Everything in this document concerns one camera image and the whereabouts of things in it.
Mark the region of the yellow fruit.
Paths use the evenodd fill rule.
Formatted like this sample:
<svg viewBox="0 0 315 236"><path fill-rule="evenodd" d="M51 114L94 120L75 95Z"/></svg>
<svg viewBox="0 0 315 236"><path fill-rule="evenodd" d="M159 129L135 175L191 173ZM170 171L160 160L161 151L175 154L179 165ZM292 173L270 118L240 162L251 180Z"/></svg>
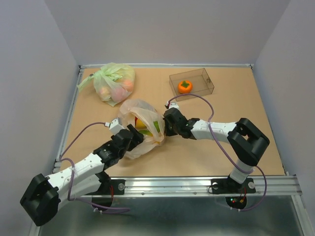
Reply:
<svg viewBox="0 0 315 236"><path fill-rule="evenodd" d="M143 123L142 120L137 119L137 120L135 121L135 128L137 128L137 129L145 129L145 128L146 128L146 125Z"/></svg>

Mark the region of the orange translucent plastic bag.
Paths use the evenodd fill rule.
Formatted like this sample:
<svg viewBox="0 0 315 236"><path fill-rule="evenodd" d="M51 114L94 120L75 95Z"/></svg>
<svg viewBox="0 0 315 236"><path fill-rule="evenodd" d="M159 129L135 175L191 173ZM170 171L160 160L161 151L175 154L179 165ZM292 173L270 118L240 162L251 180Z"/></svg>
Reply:
<svg viewBox="0 0 315 236"><path fill-rule="evenodd" d="M138 158L164 142L163 116L149 103L140 99L128 99L120 106L118 118L123 127L131 124L144 136L141 144L126 153L127 158Z"/></svg>

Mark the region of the orange persimmon with green calyx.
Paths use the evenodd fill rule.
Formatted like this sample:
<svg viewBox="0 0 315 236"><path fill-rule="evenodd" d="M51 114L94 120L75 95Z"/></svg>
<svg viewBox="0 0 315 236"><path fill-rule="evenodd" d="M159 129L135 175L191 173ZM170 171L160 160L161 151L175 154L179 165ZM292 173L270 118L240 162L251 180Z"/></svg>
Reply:
<svg viewBox="0 0 315 236"><path fill-rule="evenodd" d="M178 83L177 89L180 94L187 94L192 91L193 85L190 81L183 80Z"/></svg>

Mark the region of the green bumpy fruit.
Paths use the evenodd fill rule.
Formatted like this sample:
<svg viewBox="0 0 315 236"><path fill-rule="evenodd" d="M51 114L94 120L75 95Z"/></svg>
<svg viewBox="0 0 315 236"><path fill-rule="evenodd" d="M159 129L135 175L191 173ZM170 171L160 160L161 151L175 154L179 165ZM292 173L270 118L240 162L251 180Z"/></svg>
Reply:
<svg viewBox="0 0 315 236"><path fill-rule="evenodd" d="M147 135L147 136L153 136L153 134L149 131L149 130L139 130L139 133L141 133L142 135Z"/></svg>

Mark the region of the green smooth fruit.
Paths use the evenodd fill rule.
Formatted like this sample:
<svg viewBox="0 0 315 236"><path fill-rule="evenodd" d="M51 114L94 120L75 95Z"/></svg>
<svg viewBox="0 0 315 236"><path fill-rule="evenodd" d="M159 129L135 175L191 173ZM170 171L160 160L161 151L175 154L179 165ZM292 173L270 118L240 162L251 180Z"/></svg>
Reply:
<svg viewBox="0 0 315 236"><path fill-rule="evenodd" d="M158 121L154 121L154 127L156 128L156 131L159 133L160 132L160 128L159 128Z"/></svg>

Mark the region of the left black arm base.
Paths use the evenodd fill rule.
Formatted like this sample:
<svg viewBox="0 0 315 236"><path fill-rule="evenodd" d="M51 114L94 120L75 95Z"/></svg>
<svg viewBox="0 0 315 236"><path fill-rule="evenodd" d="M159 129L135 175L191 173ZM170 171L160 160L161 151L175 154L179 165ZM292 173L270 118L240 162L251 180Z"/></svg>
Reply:
<svg viewBox="0 0 315 236"><path fill-rule="evenodd" d="M109 182L102 183L100 188L92 193L94 204L111 207L114 197L122 196L125 193L125 179L111 179Z"/></svg>

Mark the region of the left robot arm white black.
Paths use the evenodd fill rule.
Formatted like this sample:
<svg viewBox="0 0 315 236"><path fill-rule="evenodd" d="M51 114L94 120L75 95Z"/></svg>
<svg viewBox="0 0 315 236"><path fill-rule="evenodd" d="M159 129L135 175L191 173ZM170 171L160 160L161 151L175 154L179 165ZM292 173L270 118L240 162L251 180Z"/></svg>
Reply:
<svg viewBox="0 0 315 236"><path fill-rule="evenodd" d="M67 159L71 164L67 169L34 176L20 200L21 206L36 226L43 226L68 202L80 201L81 196L92 192L106 193L110 178L105 170L143 141L143 134L129 124L82 161L73 163Z"/></svg>

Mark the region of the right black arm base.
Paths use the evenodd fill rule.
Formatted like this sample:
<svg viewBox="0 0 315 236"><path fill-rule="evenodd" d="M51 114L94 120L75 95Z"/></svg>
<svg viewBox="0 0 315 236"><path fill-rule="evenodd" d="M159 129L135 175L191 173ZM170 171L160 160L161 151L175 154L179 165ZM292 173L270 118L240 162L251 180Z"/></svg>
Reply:
<svg viewBox="0 0 315 236"><path fill-rule="evenodd" d="M226 195L227 205L239 211L245 210L247 195L256 193L252 178L247 178L240 184L230 177L212 179L207 191L209 194Z"/></svg>

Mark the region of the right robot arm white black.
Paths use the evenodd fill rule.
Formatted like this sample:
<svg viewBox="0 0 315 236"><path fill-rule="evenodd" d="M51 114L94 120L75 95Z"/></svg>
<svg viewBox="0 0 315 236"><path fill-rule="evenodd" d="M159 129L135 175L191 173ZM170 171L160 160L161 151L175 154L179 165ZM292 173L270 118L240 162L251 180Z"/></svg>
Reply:
<svg viewBox="0 0 315 236"><path fill-rule="evenodd" d="M184 139L214 140L219 148L221 142L232 146L238 160L226 180L227 188L237 192L270 144L270 140L249 119L241 118L237 122L208 122L198 118L187 119L177 108L164 113L165 133L167 136L179 135Z"/></svg>

